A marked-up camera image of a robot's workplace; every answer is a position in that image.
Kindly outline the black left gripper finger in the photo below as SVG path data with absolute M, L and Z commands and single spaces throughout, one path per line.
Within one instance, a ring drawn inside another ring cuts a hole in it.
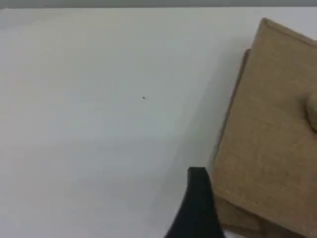
M 215 208 L 210 177 L 205 167 L 188 168 L 186 192 L 165 237 L 225 237 Z

